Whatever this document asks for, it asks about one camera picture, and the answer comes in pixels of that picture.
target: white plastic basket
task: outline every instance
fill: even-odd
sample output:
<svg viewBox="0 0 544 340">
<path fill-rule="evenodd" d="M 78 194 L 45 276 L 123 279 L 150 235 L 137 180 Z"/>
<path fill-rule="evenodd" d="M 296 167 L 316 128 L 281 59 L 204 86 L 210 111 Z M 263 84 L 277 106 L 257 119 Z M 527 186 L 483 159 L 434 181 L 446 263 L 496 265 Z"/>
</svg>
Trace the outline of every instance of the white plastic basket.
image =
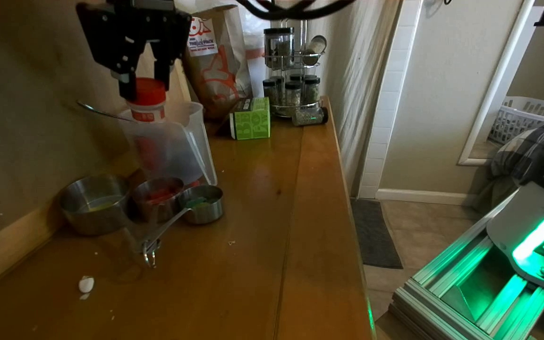
<svg viewBox="0 0 544 340">
<path fill-rule="evenodd" d="M 505 144 L 544 121 L 544 101 L 528 97 L 505 97 L 488 138 Z"/>
</svg>

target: wooden table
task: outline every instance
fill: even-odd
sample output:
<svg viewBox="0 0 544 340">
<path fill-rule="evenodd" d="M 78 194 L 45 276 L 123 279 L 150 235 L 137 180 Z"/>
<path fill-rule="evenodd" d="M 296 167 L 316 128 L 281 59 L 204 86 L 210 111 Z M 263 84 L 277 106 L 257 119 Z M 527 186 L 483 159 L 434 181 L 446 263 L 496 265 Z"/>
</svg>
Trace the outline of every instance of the wooden table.
<svg viewBox="0 0 544 340">
<path fill-rule="evenodd" d="M 0 280 L 0 339 L 371 339 L 332 119 L 210 145 L 224 217 L 170 228 L 157 269 L 121 232 L 63 228 Z M 95 277 L 86 300 L 83 275 Z"/>
</svg>

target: cord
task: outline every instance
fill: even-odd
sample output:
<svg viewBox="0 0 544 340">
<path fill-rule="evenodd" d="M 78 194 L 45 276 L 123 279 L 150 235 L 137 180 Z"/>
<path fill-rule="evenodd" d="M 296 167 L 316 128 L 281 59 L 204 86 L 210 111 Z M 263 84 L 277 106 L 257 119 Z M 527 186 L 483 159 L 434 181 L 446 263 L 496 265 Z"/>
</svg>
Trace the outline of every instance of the cord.
<svg viewBox="0 0 544 340">
<path fill-rule="evenodd" d="M 311 10 L 304 10 L 307 7 L 309 7 L 313 2 L 316 0 L 302 0 L 298 2 L 293 7 L 290 7 L 288 9 L 284 9 L 281 7 L 278 7 L 270 2 L 267 2 L 266 0 L 257 0 L 261 6 L 263 6 L 265 9 L 268 9 L 268 12 L 261 11 L 261 9 L 258 9 L 257 7 L 253 6 L 249 0 L 236 0 L 236 2 L 240 3 L 242 6 L 244 6 L 248 11 L 251 12 L 255 17 L 258 17 L 260 19 L 264 20 L 283 20 L 283 19 L 294 19 L 294 20 L 310 20 L 310 19 L 318 19 L 320 17 L 326 17 L 327 15 L 331 15 L 332 13 L 335 13 L 336 11 L 339 11 L 340 9 L 343 9 L 346 6 L 349 6 L 352 4 L 352 2 L 356 0 L 337 0 L 336 2 L 333 2 L 332 4 L 329 4 L 327 6 L 311 9 Z"/>
</svg>

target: green led light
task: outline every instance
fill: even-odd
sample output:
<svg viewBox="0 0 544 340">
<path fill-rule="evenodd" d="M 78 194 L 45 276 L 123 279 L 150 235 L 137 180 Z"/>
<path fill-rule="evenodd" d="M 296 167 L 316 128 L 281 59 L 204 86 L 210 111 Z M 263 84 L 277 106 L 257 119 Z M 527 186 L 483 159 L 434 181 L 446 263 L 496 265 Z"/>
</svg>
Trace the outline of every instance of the green led light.
<svg viewBox="0 0 544 340">
<path fill-rule="evenodd" d="M 531 232 L 520 245 L 513 250 L 513 258 L 524 260 L 531 256 L 535 248 L 544 242 L 544 220 Z"/>
</svg>

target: spice rack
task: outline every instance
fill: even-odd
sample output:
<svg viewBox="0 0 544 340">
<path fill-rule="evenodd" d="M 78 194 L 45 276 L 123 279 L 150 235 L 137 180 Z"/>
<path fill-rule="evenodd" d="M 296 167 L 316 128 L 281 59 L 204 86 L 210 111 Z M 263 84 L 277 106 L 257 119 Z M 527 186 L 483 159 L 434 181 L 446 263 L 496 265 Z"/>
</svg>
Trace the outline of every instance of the spice rack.
<svg viewBox="0 0 544 340">
<path fill-rule="evenodd" d="M 290 29 L 287 24 L 288 21 L 283 20 L 280 24 L 281 27 L 279 27 L 280 30 Z M 268 67 L 268 69 L 270 69 L 270 78 L 280 76 L 283 79 L 283 84 L 289 81 L 289 78 L 291 76 L 299 76 L 302 80 L 302 88 L 300 90 L 300 92 L 302 93 L 302 100 L 300 101 L 299 105 L 294 105 L 295 101 L 289 101 L 287 99 L 287 93 L 285 92 L 284 86 L 278 89 L 278 91 L 280 91 L 278 94 L 278 103 L 271 103 L 270 111 L 273 115 L 279 118 L 290 119 L 295 112 L 313 112 L 313 110 L 319 111 L 321 107 L 320 100 L 317 100 L 313 103 L 301 102 L 304 101 L 305 96 L 303 94 L 306 93 L 306 84 L 303 81 L 306 77 L 306 71 L 308 69 L 315 69 L 317 66 L 320 65 L 319 59 L 324 54 L 324 51 L 320 53 L 304 53 L 304 49 L 307 45 L 307 21 L 300 21 L 299 31 L 300 37 L 298 50 L 294 48 L 294 36 L 293 32 L 291 32 L 287 33 L 287 36 L 290 36 L 287 40 L 280 39 L 280 42 L 277 42 L 276 48 L 266 48 L 266 54 L 263 56 L 265 58 L 266 66 Z M 272 50 L 276 51 L 276 53 L 270 54 L 269 51 Z"/>
</svg>

